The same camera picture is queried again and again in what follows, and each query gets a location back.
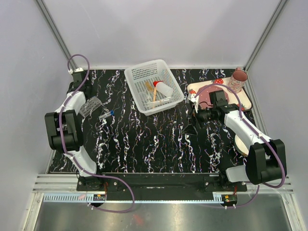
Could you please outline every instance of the white robotic arm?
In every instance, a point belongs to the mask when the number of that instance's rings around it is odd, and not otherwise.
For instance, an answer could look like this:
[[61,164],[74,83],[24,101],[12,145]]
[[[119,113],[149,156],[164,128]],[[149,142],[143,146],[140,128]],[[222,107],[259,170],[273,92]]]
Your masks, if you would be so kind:
[[[83,69],[79,68],[75,70],[74,73],[77,75],[76,78],[79,78],[76,82],[80,83],[81,74],[84,73]],[[54,113],[47,113],[45,115],[45,123],[49,144],[52,149],[58,150],[59,152],[63,153],[73,162],[75,167],[79,170],[80,176],[88,177],[89,174],[85,173],[75,163],[75,160],[77,160],[80,166],[83,167],[83,169],[87,170],[92,174],[96,173],[96,163],[91,160],[86,149],[83,146],[83,134],[80,124],[77,120],[77,115],[82,105],[84,105],[86,102],[86,96],[83,91],[77,91],[74,95],[71,91],[67,94],[64,102],[67,102],[68,98],[70,98],[70,100],[68,101],[68,103],[66,103],[62,113],[62,128],[64,131],[64,142],[66,145],[66,149],[71,155],[64,153],[62,147],[62,140],[59,132],[60,130],[58,118],[60,110],[64,106],[64,103]]]
[[184,132],[194,132],[192,126],[196,128],[196,131],[205,128],[205,122],[210,120],[220,120],[234,131],[249,150],[249,154],[246,165],[226,169],[229,182],[250,181],[253,184],[260,184],[281,179],[282,168],[267,145],[270,145],[276,152],[286,175],[285,148],[281,140],[272,140],[249,122],[245,115],[240,116],[239,107],[235,104],[228,104],[223,90],[211,92],[210,100],[213,104],[212,108],[199,107],[198,110],[196,110],[198,97],[190,100],[193,108],[188,119],[191,124],[184,129]]

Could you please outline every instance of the metal frame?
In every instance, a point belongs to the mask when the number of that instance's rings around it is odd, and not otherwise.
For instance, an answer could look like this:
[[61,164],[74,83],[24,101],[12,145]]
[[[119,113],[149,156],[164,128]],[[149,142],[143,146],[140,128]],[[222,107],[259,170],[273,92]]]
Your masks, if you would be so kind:
[[[37,177],[36,183],[33,187],[35,193],[100,193],[104,191],[76,191],[78,178],[76,174],[40,174]],[[273,180],[269,182],[272,185],[278,185],[280,180]],[[248,183],[246,192],[238,192],[238,194],[249,194],[256,190],[256,186]],[[260,185],[259,193],[279,193],[279,194],[293,194],[293,189],[288,177],[285,179],[283,187],[279,189],[272,189],[265,185]],[[215,192],[215,194],[230,194],[230,192]]]
[[55,155],[55,154],[56,154],[56,150],[51,150],[51,152],[50,152],[50,157],[49,157],[49,160],[48,160],[48,163],[47,163],[47,167],[46,167],[45,174],[48,174],[49,167],[50,167],[50,165],[52,164],[52,161],[53,161],[53,158],[54,158],[54,155]]
[[292,230],[305,231],[306,227],[304,224],[304,220],[299,212],[295,195],[283,194],[281,196]]
[[43,193],[37,192],[31,194],[31,201],[28,207],[28,213],[26,215],[25,223],[21,230],[23,231],[33,231],[35,224],[39,216],[39,210],[43,202]]
[[270,18],[268,24],[266,25],[254,51],[252,52],[251,56],[249,57],[246,65],[245,65],[245,70],[248,71],[249,68],[251,67],[253,61],[255,60],[257,54],[259,53],[264,41],[266,40],[266,38],[268,37],[270,31],[272,30],[275,22],[277,21],[279,15],[281,14],[282,10],[284,9],[286,3],[288,2],[288,0],[280,0],[280,2],[278,3],[272,17]]
[[[60,34],[56,24],[54,23],[54,21],[51,17],[51,14],[49,13],[44,1],[43,0],[35,0],[35,2],[37,4],[39,10],[41,11],[45,21],[47,22],[48,27],[50,28],[54,38],[57,40],[57,43],[58,43],[59,47],[61,48],[64,56],[68,60],[71,57],[71,53],[69,52],[63,38],[61,37],[61,34]],[[70,65],[71,65],[71,68],[73,70],[77,69],[77,65],[74,62],[74,60],[70,61]]]
[[255,123],[256,123],[256,127],[260,129],[260,131],[262,131],[264,134],[268,134],[266,127],[265,127],[265,123],[262,117],[262,114],[260,113],[260,108],[259,108],[259,104],[257,102],[256,99],[256,95],[255,92],[252,88],[251,82],[248,78],[248,80],[245,82],[245,90],[247,92],[247,95],[250,96],[250,100],[252,102],[253,108],[251,109],[252,114],[254,116],[255,119]]

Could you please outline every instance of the black base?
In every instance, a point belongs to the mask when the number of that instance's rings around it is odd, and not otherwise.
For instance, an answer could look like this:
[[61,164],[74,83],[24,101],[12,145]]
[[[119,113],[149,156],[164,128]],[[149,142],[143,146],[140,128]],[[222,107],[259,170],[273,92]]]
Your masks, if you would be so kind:
[[104,179],[98,177],[79,177],[77,183],[77,191],[104,191],[104,183],[108,187],[108,191],[116,192],[118,190],[119,181],[113,179]]
[[[212,192],[247,191],[240,182],[227,184],[220,174],[108,174],[123,179],[133,190],[136,200],[212,200]],[[108,200],[131,200],[127,187],[117,180],[108,183]],[[95,191],[84,184],[77,191]],[[96,191],[103,191],[103,186]]]

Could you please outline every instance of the white plastic basket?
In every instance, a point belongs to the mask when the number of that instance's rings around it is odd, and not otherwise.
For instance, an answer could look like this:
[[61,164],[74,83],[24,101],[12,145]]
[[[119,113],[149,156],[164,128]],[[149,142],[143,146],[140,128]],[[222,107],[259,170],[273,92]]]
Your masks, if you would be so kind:
[[[126,69],[124,74],[138,110],[146,116],[173,108],[184,100],[184,94],[164,60],[158,59],[133,66]],[[162,101],[161,105],[153,108],[150,104],[153,101],[153,93],[147,89],[145,82],[148,81],[154,88],[153,82],[160,80],[173,89],[173,94],[170,101]],[[157,101],[165,98],[157,92]]]

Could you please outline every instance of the gray wall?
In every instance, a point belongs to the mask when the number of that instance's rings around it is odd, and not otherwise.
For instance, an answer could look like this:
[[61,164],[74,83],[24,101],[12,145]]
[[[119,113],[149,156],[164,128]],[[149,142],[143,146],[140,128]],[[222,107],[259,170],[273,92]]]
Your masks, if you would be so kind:
[[265,125],[286,146],[287,168],[308,224],[308,1],[291,0],[255,59],[249,77]]
[[68,49],[93,67],[164,59],[172,67],[204,68],[245,65],[279,0],[44,2]]
[[71,78],[33,0],[1,1],[0,30],[0,229],[14,231],[49,159],[44,115]]

